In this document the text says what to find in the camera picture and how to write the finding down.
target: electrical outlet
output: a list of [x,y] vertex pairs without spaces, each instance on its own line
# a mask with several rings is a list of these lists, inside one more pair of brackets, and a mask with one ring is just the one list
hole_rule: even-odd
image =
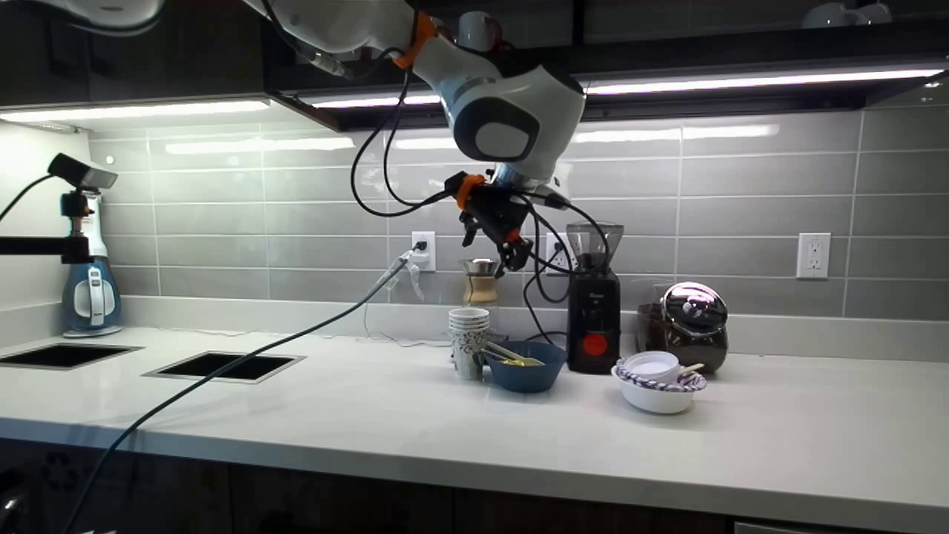
[[409,257],[409,261],[418,265],[423,273],[435,272],[435,232],[412,232],[412,243],[425,243],[425,250],[417,250]]
[[[573,250],[570,248],[570,241],[567,240],[567,234],[561,232],[560,239],[562,239],[564,244],[567,246],[567,253],[564,254],[562,252],[558,254],[557,257],[555,257],[553,261],[550,262],[550,265],[555,265],[557,267],[560,267],[561,269],[566,269],[567,261],[569,257],[569,260],[572,262],[573,268],[576,269],[577,258],[573,257]],[[553,253],[557,251],[555,247],[556,245],[560,244],[560,241],[558,241],[557,238],[553,235],[553,232],[547,232],[547,238],[544,240],[544,242],[547,244],[547,251],[544,253],[544,261],[546,261],[546,260],[549,260],[553,256]],[[548,277],[565,277],[567,275],[566,273],[558,273],[557,271],[554,271],[553,269],[550,269],[550,268],[544,271],[544,274]]]
[[830,234],[800,234],[797,238],[797,277],[827,279]]

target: sink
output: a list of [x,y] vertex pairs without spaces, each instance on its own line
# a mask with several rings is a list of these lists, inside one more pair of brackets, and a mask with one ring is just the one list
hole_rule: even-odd
[[[243,355],[242,353],[201,353],[169,366],[147,372],[143,376],[197,380],[217,371]],[[221,376],[213,378],[212,381],[258,384],[303,358],[305,358],[305,356],[272,356],[261,354],[254,356]]]
[[141,347],[57,343],[39,349],[0,356],[0,366],[66,371],[140,349]]

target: stacked paper cup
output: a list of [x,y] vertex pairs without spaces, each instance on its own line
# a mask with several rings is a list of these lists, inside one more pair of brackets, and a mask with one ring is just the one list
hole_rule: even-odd
[[488,342],[490,313],[481,308],[458,308],[448,313],[448,330],[452,333],[455,371],[465,380],[479,380],[484,369],[481,350]]

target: black coffee grinder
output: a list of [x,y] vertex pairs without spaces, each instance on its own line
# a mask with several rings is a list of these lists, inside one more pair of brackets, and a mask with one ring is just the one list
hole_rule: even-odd
[[577,258],[570,284],[567,364],[571,371],[609,374],[620,357],[620,280],[609,262],[623,238],[623,226],[598,222],[609,245],[589,222],[567,225],[567,239]]

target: kitchen counter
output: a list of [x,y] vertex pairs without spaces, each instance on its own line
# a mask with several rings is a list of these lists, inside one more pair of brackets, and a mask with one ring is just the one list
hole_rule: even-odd
[[[145,349],[72,371],[0,367],[0,437],[106,447],[190,384],[144,373],[277,337],[136,328],[91,342]],[[448,351],[309,336],[272,352],[299,363],[207,384],[124,448],[801,523],[949,524],[949,364],[732,354],[691,409],[660,416],[627,405],[613,377],[566,368],[536,395],[487,371],[459,381]]]

